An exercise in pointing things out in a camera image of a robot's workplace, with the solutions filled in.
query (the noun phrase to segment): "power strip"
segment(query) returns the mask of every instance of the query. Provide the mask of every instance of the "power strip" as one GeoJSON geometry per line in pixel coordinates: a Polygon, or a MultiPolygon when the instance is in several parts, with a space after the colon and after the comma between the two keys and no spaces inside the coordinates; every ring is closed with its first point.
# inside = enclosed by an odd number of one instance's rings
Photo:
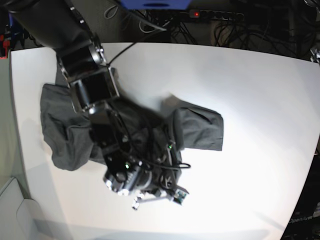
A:
{"type": "Polygon", "coordinates": [[[199,19],[201,21],[225,20],[225,21],[242,22],[245,20],[245,15],[243,13],[229,12],[229,11],[191,9],[189,10],[188,14],[189,14],[189,18],[199,19]]]}

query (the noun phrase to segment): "blue object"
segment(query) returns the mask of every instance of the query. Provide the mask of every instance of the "blue object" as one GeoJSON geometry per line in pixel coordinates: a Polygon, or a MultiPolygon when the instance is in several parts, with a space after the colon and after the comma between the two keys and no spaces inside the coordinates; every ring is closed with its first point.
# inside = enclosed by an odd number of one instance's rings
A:
{"type": "Polygon", "coordinates": [[[122,0],[127,9],[186,9],[191,0],[122,0]]]}

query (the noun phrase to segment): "floor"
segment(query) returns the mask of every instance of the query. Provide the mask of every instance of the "floor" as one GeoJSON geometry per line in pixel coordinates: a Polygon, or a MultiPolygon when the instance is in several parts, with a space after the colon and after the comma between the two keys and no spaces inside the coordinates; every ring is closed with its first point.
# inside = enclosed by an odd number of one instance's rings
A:
{"type": "Polygon", "coordinates": [[[0,59],[0,111],[0,189],[15,177],[24,198],[30,198],[12,101],[9,59],[0,59]]]}

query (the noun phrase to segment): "gray cloth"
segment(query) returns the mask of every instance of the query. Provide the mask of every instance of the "gray cloth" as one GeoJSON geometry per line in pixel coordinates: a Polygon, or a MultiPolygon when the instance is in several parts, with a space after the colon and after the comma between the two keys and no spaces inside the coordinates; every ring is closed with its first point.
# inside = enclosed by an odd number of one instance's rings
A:
{"type": "Polygon", "coordinates": [[[52,161],[57,168],[73,171],[88,160],[105,163],[89,136],[89,119],[74,112],[67,87],[45,84],[40,111],[44,141],[52,149],[52,161]]]}
{"type": "MultiPolygon", "coordinates": [[[[164,125],[168,126],[169,137],[175,142],[173,151],[178,162],[184,148],[222,150],[224,122],[215,111],[198,106],[181,107],[162,119],[124,98],[115,101],[114,106],[141,153],[151,148],[153,154],[160,154],[167,144],[164,125]]],[[[59,68],[56,85],[43,86],[40,111],[44,141],[52,149],[52,161],[57,168],[73,171],[88,160],[105,164],[100,148],[90,137],[88,116],[73,110],[70,92],[59,68]]]]}

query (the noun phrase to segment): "white table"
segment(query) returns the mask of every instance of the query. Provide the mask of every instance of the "white table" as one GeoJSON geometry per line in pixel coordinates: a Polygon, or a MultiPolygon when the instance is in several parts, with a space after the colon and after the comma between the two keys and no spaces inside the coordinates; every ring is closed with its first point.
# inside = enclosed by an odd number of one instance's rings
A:
{"type": "MultiPolygon", "coordinates": [[[[108,59],[128,43],[104,44],[108,59]]],[[[17,122],[30,193],[60,240],[278,240],[297,204],[320,133],[320,68],[271,54],[182,44],[138,43],[115,62],[119,83],[160,111],[177,98],[224,118],[223,151],[186,149],[179,184],[190,195],[131,209],[110,192],[106,167],[56,168],[43,141],[40,96],[54,83],[51,49],[12,53],[17,122]]]]}

